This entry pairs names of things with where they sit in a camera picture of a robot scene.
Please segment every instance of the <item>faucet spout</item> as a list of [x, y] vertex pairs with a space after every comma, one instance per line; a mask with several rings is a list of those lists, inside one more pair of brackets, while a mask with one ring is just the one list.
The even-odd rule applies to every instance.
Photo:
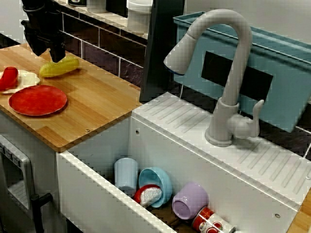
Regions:
[[245, 18], [239, 13], [227, 9], [218, 9], [198, 17], [191, 24], [187, 33], [197, 40], [207, 28], [214, 24], [229, 25], [236, 31], [239, 39], [222, 96], [222, 102], [224, 104], [233, 106], [238, 101], [247, 60], [252, 47], [252, 30]]
[[222, 97], [224, 104], [234, 106], [238, 101], [243, 75], [253, 41], [252, 30], [246, 19], [239, 13], [227, 9], [217, 9], [198, 17], [190, 25], [186, 35], [165, 58], [164, 64], [174, 73], [184, 75], [189, 67], [199, 37], [207, 28], [215, 24], [227, 24], [231, 26], [236, 31], [239, 39]]

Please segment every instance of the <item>purple cup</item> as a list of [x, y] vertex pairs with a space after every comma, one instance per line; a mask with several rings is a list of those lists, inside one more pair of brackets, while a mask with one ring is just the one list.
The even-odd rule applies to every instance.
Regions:
[[188, 220], [208, 205], [208, 201], [204, 188], [198, 183], [189, 182], [173, 198], [172, 208], [180, 219]]

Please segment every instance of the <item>red plate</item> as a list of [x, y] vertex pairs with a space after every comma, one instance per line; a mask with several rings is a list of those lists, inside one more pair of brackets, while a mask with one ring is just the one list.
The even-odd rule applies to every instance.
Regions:
[[67, 102], [66, 94], [60, 89], [35, 85], [19, 90], [9, 99], [9, 105], [14, 111], [28, 116], [42, 116], [56, 112]]

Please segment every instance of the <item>light blue dish rack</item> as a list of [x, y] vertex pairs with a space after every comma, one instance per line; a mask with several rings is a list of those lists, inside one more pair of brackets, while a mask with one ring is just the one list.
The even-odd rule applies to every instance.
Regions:
[[[177, 42], [204, 13], [174, 17]], [[311, 95], [311, 45], [254, 27], [251, 29], [253, 46], [247, 66], [273, 76], [260, 119], [291, 132]], [[184, 76], [174, 74], [174, 80], [217, 100], [224, 87], [201, 77], [205, 53], [208, 51], [233, 60], [237, 44], [237, 34], [230, 26], [219, 24], [208, 28], [198, 40], [188, 71]], [[238, 101], [240, 110], [250, 115], [258, 102], [242, 94]]]

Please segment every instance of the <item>faucet handle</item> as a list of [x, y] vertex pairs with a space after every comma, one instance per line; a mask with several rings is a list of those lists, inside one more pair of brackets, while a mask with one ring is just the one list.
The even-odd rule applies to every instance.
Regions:
[[253, 108], [253, 120], [248, 122], [250, 125], [250, 137], [257, 137], [259, 135], [259, 115], [261, 109], [263, 107], [264, 100], [260, 100], [258, 103], [255, 104]]
[[234, 114], [227, 121], [227, 127], [237, 138], [246, 139], [259, 135], [259, 114], [263, 107], [264, 100], [260, 100], [253, 108], [253, 119]]

